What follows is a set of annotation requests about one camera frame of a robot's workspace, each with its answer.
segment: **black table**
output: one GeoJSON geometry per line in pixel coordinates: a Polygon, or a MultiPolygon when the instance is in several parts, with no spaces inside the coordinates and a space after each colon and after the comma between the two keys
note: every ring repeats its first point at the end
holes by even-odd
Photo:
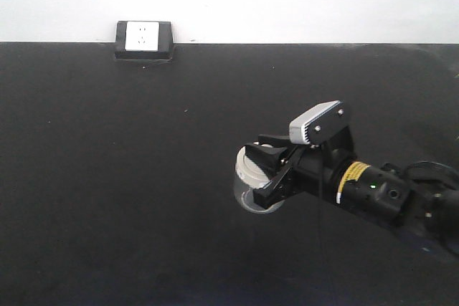
{"type": "Polygon", "coordinates": [[[458,45],[0,44],[0,304],[457,305],[459,264],[301,194],[258,216],[235,155],[344,100],[361,160],[459,168],[458,45]]]}

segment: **wall outlet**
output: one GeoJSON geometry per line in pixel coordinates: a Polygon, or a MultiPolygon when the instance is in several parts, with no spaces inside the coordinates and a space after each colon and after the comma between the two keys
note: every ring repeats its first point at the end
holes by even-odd
{"type": "Polygon", "coordinates": [[[157,21],[128,21],[125,50],[158,51],[159,23],[157,21]]]}
{"type": "Polygon", "coordinates": [[[170,60],[174,52],[171,22],[119,21],[115,58],[121,60],[170,60]]]}

